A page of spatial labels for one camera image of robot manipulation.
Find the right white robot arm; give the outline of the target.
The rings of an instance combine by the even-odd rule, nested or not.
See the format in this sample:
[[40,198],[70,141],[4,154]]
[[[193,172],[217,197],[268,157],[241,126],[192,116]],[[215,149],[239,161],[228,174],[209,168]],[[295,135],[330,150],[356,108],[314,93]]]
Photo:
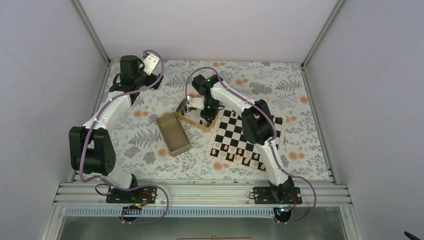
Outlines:
[[288,173],[283,170],[278,158],[277,130],[266,101],[248,99],[225,85],[217,74],[209,78],[199,74],[193,78],[191,85],[203,96],[203,106],[198,108],[201,109],[200,116],[206,121],[216,117],[220,103],[231,107],[241,117],[242,134],[258,149],[266,167],[272,200],[282,204],[289,199],[295,185],[291,176],[283,177]]

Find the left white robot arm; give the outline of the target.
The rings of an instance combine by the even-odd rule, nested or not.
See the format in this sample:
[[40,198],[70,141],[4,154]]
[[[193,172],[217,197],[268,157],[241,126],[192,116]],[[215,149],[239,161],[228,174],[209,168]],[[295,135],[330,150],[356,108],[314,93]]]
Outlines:
[[124,55],[120,58],[120,72],[113,78],[105,101],[83,126],[70,129],[69,150],[71,167],[78,171],[84,183],[99,179],[119,196],[131,203],[139,197],[136,177],[117,163],[110,133],[120,117],[135,103],[140,92],[158,89],[164,73],[153,73],[157,65],[164,65],[161,56],[145,50],[143,57]]

